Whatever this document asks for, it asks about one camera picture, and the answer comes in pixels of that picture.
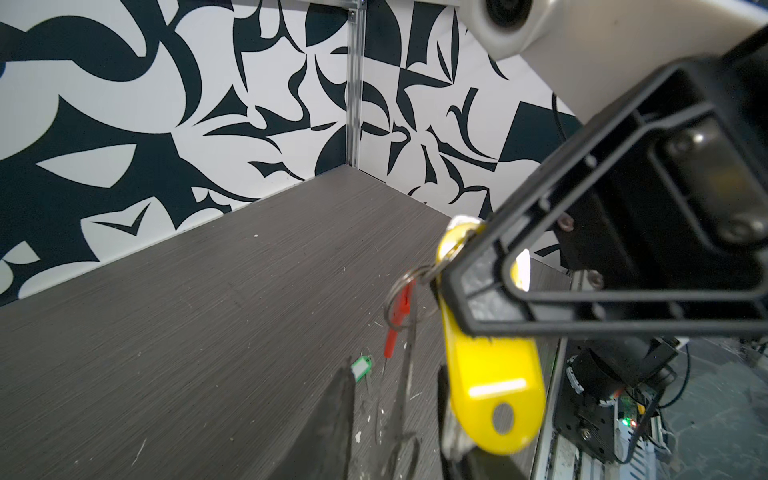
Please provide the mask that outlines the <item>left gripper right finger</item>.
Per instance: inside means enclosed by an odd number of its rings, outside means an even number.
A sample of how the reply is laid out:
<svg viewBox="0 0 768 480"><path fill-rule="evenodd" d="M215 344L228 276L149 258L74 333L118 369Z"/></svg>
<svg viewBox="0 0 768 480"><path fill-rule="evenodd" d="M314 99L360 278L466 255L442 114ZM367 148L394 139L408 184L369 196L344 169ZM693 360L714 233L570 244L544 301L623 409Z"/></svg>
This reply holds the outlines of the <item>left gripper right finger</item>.
<svg viewBox="0 0 768 480"><path fill-rule="evenodd" d="M447 366L437 374L438 453L443 479L527 479L510 456L480 449L466 434L450 402Z"/></svg>

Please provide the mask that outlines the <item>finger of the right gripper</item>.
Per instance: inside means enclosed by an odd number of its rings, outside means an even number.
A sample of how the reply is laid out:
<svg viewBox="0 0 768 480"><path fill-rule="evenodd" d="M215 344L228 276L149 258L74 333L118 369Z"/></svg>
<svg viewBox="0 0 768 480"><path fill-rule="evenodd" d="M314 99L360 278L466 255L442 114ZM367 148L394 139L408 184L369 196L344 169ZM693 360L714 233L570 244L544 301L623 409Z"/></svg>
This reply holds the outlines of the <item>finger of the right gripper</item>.
<svg viewBox="0 0 768 480"><path fill-rule="evenodd" d="M561 235L574 229L558 197L555 152L473 234L441 291L472 336L742 335L767 329L767 293L737 300L623 300L571 266Z"/></svg>

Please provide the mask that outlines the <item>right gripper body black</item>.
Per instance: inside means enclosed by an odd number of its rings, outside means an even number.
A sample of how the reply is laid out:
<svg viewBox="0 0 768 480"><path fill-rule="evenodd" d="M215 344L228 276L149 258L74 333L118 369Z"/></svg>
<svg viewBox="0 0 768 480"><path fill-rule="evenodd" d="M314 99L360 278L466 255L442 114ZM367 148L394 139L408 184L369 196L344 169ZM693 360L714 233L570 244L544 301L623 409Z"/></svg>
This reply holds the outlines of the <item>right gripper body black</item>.
<svg viewBox="0 0 768 480"><path fill-rule="evenodd" d="M767 33L663 65L554 154L571 266L623 300L767 293Z"/></svg>

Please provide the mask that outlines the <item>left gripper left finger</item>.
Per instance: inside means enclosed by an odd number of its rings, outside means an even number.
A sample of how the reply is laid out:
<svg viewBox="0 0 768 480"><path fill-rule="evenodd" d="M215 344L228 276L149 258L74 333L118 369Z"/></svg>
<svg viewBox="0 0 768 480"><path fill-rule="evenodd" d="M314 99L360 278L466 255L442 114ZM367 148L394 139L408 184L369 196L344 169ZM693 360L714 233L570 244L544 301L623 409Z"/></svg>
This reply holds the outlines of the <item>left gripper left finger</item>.
<svg viewBox="0 0 768 480"><path fill-rule="evenodd" d="M351 460L356 381L341 367L269 479L346 479Z"/></svg>

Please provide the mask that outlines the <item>metal keyring with red grip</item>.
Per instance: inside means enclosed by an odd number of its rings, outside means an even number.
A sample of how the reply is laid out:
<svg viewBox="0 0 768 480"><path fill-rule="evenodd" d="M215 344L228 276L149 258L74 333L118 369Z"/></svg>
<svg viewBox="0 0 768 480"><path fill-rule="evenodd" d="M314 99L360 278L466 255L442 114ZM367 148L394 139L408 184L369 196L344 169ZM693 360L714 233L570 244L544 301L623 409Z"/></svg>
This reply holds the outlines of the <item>metal keyring with red grip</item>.
<svg viewBox="0 0 768 480"><path fill-rule="evenodd" d="M432 280L434 268L415 267L398 278L387 294L383 316L388 328L383 351L382 374L389 374L393 356L402 358L393 380L391 404L377 421L371 459L372 479L415 479L423 456L422 434L414 428L414 403L418 328L422 322L419 304L423 289Z"/></svg>

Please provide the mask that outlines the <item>yellow capped key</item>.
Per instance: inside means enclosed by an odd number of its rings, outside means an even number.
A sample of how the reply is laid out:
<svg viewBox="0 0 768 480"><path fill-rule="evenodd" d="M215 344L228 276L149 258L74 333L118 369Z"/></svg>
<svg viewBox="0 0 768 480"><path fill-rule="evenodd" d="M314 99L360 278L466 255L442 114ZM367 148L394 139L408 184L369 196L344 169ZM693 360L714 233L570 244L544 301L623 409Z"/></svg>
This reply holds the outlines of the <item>yellow capped key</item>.
<svg viewBox="0 0 768 480"><path fill-rule="evenodd" d="M462 332L441 293L437 304L450 402L459 424L488 453L502 456L524 449L538 434L546 407L536 342L471 337Z"/></svg>

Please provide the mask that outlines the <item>green capped key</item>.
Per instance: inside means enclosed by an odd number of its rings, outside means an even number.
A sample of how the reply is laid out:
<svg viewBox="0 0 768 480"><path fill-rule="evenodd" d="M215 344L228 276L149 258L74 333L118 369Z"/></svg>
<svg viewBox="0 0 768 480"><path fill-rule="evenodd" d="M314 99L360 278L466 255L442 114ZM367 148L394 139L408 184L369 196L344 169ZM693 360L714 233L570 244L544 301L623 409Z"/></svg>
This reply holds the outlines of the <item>green capped key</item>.
<svg viewBox="0 0 768 480"><path fill-rule="evenodd" d="M351 374L356 382L366 378L373 369L374 362L371 356L361 355L350 365Z"/></svg>

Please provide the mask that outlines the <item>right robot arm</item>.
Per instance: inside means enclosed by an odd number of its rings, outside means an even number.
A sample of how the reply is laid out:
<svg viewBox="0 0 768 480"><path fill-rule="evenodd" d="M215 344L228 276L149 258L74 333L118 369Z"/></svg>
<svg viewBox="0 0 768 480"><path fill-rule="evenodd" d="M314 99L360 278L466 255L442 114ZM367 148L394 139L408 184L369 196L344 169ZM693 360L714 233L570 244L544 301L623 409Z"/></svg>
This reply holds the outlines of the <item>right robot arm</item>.
<svg viewBox="0 0 768 480"><path fill-rule="evenodd" d="M592 395L666 385L673 339L767 331L767 33L670 62L568 138L440 291L473 337L562 336Z"/></svg>

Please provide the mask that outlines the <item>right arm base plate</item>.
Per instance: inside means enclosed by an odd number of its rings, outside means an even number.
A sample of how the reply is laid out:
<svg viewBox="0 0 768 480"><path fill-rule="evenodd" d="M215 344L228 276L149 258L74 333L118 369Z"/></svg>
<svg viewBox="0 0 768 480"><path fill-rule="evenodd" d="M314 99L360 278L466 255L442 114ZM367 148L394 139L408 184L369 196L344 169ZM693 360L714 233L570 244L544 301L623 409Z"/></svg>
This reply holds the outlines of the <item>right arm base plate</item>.
<svg viewBox="0 0 768 480"><path fill-rule="evenodd" d="M625 461L630 443L646 412L627 395L607 403L563 382L554 413L556 431L577 449L603 463Z"/></svg>

